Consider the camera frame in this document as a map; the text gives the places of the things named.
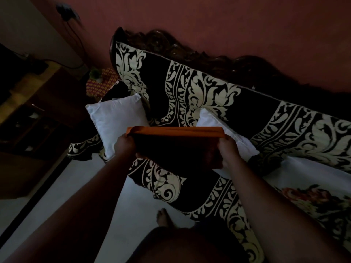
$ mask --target white cloth with red flowers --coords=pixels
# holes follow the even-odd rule
[[[351,175],[309,159],[287,157],[264,179],[351,252]]]

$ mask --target forearm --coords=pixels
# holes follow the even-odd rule
[[[6,262],[94,262],[133,160],[116,155]]]
[[[229,162],[233,184],[270,262],[346,262],[347,254],[322,228],[239,157]]]

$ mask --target cabinet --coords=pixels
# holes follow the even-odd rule
[[[26,196],[89,116],[85,85],[48,64],[41,75],[25,75],[0,106],[0,199]]]

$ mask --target person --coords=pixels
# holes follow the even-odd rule
[[[232,138],[221,138],[218,148],[269,262],[351,262],[347,250],[248,168]],[[94,262],[136,159],[133,138],[119,137],[115,151],[114,158],[35,230],[6,263]],[[235,255],[237,247],[229,245],[226,254],[195,229],[175,229],[164,209],[157,220],[161,227],[152,231],[160,232],[157,238],[149,234],[128,262],[236,260],[228,255]]]

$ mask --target person's left hand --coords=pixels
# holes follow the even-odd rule
[[[132,156],[135,157],[137,147],[135,145],[134,139],[126,134],[121,135],[116,144],[114,145],[115,155]]]

